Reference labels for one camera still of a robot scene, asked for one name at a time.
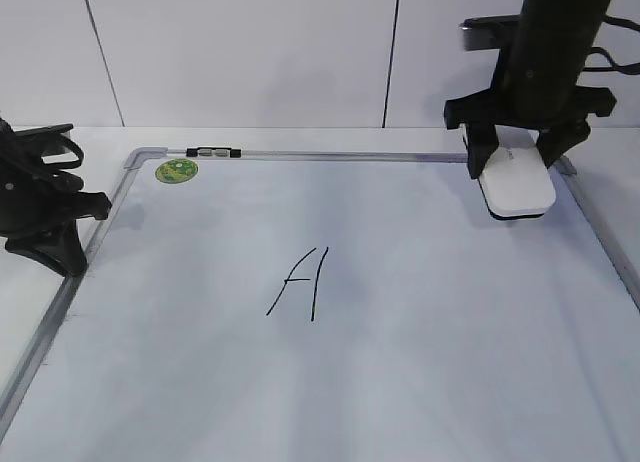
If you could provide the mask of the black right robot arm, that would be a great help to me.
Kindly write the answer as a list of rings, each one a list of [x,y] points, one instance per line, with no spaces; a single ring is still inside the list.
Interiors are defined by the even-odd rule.
[[[447,129],[466,130],[467,167],[478,178],[497,150],[500,126],[535,130],[551,166],[590,135],[589,115],[607,117],[616,99],[577,81],[611,0],[524,0],[517,16],[466,20],[499,48],[489,87],[444,105]]]

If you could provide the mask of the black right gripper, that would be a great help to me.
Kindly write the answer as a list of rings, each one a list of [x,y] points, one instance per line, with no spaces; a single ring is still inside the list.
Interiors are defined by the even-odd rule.
[[[512,46],[498,50],[490,86],[444,105],[448,129],[466,124],[472,179],[479,178],[499,146],[495,125],[545,129],[536,148],[550,168],[589,137],[588,115],[608,117],[616,105],[610,89],[577,84],[593,42],[591,25],[567,16],[519,16]]]

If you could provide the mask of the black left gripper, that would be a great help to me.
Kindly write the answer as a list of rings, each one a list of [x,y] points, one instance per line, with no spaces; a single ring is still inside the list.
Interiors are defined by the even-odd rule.
[[[87,267],[77,222],[105,220],[112,204],[104,192],[60,189],[1,159],[1,236],[5,249],[60,276],[79,276]]]

